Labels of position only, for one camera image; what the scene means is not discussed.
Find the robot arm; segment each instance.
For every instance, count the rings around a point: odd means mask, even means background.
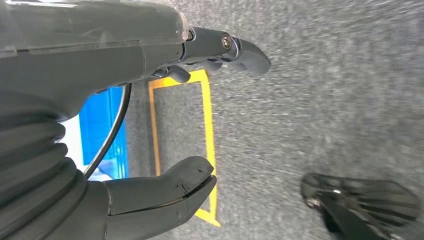
[[[222,64],[270,61],[226,32],[189,28],[153,0],[0,0],[0,239],[142,240],[190,219],[216,184],[203,157],[161,176],[87,181],[59,124],[96,92]]]

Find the gray carpet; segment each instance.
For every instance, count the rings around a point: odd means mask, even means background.
[[[272,67],[209,74],[222,227],[194,217],[155,240],[330,239],[299,195],[309,172],[394,180],[424,200],[423,1],[174,2],[192,26],[254,42]],[[134,84],[126,119],[132,176],[154,173],[147,90]],[[205,156],[200,87],[155,96],[162,169]],[[400,234],[424,239],[423,225]]]

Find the screw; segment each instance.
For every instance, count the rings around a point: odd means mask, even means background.
[[[222,35],[222,46],[225,49],[230,49],[231,48],[231,37],[227,33],[225,33],[224,35]]]
[[[319,206],[321,206],[321,202],[320,202],[320,200],[318,200],[318,199],[316,199],[316,198],[308,198],[308,199],[306,199],[306,205],[308,206],[308,207],[310,207],[311,209],[314,209],[314,208],[316,208],[316,207],[319,207]]]

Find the transparent plastic cover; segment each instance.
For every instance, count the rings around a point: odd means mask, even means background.
[[[188,31],[166,0],[0,0],[0,58],[180,44]]]

